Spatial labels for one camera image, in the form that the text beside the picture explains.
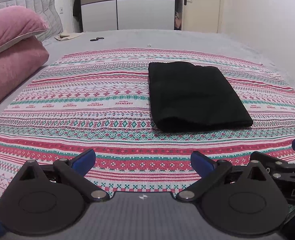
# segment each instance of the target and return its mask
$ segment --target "bed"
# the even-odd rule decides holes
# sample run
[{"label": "bed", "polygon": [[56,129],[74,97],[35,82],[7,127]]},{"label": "bed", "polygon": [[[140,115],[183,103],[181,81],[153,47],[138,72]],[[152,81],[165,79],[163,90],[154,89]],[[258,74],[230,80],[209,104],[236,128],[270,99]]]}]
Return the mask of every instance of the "bed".
[{"label": "bed", "polygon": [[[90,41],[96,37],[103,40]],[[86,178],[109,192],[177,194],[199,179],[190,154],[246,165],[257,150],[295,163],[295,82],[221,34],[161,30],[84,33],[43,41],[48,62],[0,104],[0,197],[29,159],[72,158],[91,147]],[[250,129],[165,134],[151,120],[148,63],[218,67],[254,120]]]}]

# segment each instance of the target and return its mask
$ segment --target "striped fabric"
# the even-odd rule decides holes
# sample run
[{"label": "striped fabric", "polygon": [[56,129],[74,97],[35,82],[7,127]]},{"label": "striped fabric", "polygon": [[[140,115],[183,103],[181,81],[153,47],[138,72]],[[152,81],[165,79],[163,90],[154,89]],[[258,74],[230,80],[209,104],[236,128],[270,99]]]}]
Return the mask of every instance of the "striped fabric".
[{"label": "striped fabric", "polygon": [[[148,64],[218,67],[254,125],[243,130],[167,134],[151,120]],[[295,91],[262,64],[191,51],[117,49],[63,57],[0,115],[0,196],[28,159],[40,164],[97,154],[86,178],[110,192],[171,191],[199,179],[190,154],[246,165],[253,151],[295,162]]]}]

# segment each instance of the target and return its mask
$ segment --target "headboard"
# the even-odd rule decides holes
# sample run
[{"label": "headboard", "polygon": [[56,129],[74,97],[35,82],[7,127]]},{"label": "headboard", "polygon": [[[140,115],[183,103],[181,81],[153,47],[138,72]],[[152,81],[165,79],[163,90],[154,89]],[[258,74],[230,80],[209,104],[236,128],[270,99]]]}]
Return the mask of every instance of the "headboard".
[{"label": "headboard", "polygon": [[0,0],[0,9],[20,5],[39,14],[48,24],[50,29],[37,35],[39,41],[43,41],[63,32],[62,22],[55,10],[54,0]]}]

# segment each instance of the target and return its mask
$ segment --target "stack of pillows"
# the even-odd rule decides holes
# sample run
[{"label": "stack of pillows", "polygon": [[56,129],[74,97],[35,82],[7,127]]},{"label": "stack of pillows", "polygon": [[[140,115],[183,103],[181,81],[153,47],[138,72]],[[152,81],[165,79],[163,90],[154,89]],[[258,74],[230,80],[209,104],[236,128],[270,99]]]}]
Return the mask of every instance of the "stack of pillows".
[{"label": "stack of pillows", "polygon": [[30,9],[0,9],[0,102],[47,62],[49,53],[35,35],[48,29]]}]

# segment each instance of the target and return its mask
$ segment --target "black garment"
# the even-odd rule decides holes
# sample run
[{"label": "black garment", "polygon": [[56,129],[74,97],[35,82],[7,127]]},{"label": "black garment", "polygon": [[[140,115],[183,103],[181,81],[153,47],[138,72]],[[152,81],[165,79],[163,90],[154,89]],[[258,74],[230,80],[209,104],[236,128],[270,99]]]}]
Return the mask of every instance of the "black garment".
[{"label": "black garment", "polygon": [[209,131],[253,124],[218,68],[151,62],[148,71],[152,119],[161,131]]}]

